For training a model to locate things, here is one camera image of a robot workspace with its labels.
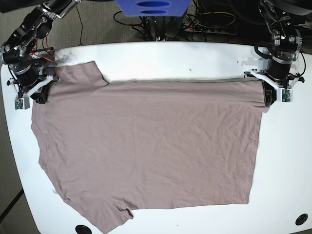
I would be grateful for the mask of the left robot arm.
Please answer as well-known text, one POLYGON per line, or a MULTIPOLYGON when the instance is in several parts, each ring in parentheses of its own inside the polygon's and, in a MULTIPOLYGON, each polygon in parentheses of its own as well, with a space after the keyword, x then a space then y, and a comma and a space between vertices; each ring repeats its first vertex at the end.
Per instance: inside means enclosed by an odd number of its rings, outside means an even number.
POLYGON ((272 36, 272 42, 259 42, 254 46, 255 53, 267 60, 266 69, 247 72, 247 76, 260 79, 264 88, 265 104, 275 101, 291 102, 293 86, 304 82, 302 73, 292 74, 291 65, 298 57, 302 37, 295 28, 292 15, 305 16, 312 12, 310 0, 261 0, 258 4, 260 14, 272 36))

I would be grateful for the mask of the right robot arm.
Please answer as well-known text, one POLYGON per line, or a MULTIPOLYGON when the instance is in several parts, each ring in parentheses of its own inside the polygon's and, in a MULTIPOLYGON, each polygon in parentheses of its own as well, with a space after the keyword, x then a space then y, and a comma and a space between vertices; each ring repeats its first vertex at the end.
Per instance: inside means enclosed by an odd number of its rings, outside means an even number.
POLYGON ((45 0, 33 9, 0 48, 0 60, 11 78, 7 85, 16 93, 15 109, 26 110, 30 100, 45 104, 53 82, 58 82, 54 49, 47 36, 55 19, 65 17, 78 0, 45 0))

